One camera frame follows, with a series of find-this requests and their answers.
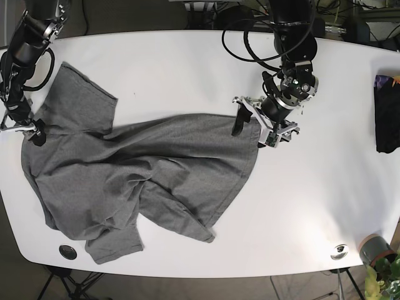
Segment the silver hole cover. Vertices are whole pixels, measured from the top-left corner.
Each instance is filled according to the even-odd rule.
[[[346,256],[349,252],[349,247],[347,245],[338,245],[333,249],[333,252],[331,254],[331,259],[337,261],[339,259],[342,259],[344,256]]]

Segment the t-shirt hem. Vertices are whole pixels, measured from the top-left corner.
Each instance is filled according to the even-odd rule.
[[[115,252],[115,253],[112,253],[110,255],[100,257],[100,258],[95,258],[94,257],[93,260],[94,260],[94,262],[96,264],[104,264],[104,263],[108,263],[109,261],[113,261],[115,259],[118,259],[118,258],[120,258],[122,256],[125,256],[125,255],[128,255],[128,254],[132,254],[132,253],[135,253],[135,252],[139,252],[139,251],[143,251],[143,246],[142,245],[136,245],[136,246],[133,246],[133,247],[130,247],[130,248],[127,248],[127,249],[123,249],[123,250],[120,250],[118,252]]]

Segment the black hole cover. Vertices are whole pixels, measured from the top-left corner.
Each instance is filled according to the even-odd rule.
[[[76,256],[77,256],[76,251],[71,246],[61,245],[59,250],[60,250],[61,255],[64,258],[69,259],[70,261],[76,259]]]

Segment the black fabric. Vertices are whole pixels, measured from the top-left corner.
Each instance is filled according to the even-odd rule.
[[[384,81],[374,87],[376,151],[392,153],[400,146],[400,84],[386,76]]]

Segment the gray t-shirt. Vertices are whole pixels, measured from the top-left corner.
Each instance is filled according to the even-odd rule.
[[[73,67],[61,66],[35,115],[46,124],[47,142],[22,145],[22,168],[46,224],[86,240],[98,264],[143,250],[139,212],[212,242],[209,228],[253,170],[259,124],[252,120],[232,137],[233,117],[189,114],[113,129],[116,104]]]

